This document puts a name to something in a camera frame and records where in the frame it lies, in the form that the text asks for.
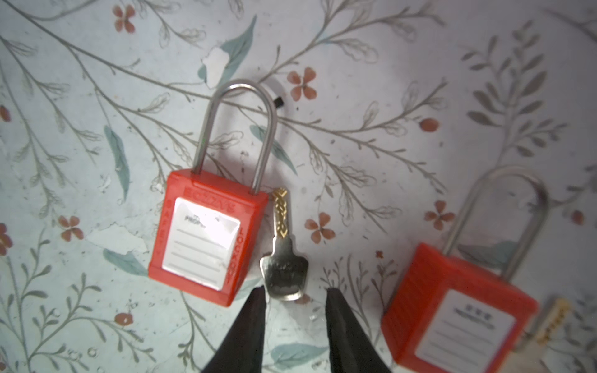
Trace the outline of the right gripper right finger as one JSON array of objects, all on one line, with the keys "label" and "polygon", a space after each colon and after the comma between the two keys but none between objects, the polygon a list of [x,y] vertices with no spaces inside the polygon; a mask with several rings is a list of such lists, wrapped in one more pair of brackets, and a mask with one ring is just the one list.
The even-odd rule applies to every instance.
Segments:
[{"label": "right gripper right finger", "polygon": [[340,289],[326,291],[325,314],[333,373],[390,373]]}]

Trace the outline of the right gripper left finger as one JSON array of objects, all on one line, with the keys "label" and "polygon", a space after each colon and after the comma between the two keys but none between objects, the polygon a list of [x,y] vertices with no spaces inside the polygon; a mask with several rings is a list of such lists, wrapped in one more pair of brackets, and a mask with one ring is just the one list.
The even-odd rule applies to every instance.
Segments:
[{"label": "right gripper left finger", "polygon": [[264,286],[254,288],[203,372],[262,372],[266,309]]}]

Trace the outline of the red padlock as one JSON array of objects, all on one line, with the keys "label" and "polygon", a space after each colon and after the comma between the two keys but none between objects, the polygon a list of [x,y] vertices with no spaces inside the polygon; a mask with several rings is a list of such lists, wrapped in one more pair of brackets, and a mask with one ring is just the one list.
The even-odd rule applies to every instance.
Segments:
[{"label": "red padlock", "polygon": [[[478,198],[492,182],[520,177],[534,189],[537,208],[505,269],[491,273],[452,255]],[[514,348],[538,302],[511,283],[544,226],[550,196],[544,182],[521,166],[485,173],[456,216],[443,250],[421,243],[381,330],[393,360],[417,372],[496,372]]]},{"label": "red padlock", "polygon": [[[219,105],[238,90],[265,105],[267,129],[250,186],[204,170]],[[261,191],[275,139],[278,114],[267,90],[248,79],[220,87],[208,104],[199,146],[190,169],[169,174],[148,276],[219,306],[230,306],[247,275],[269,197]]]}]

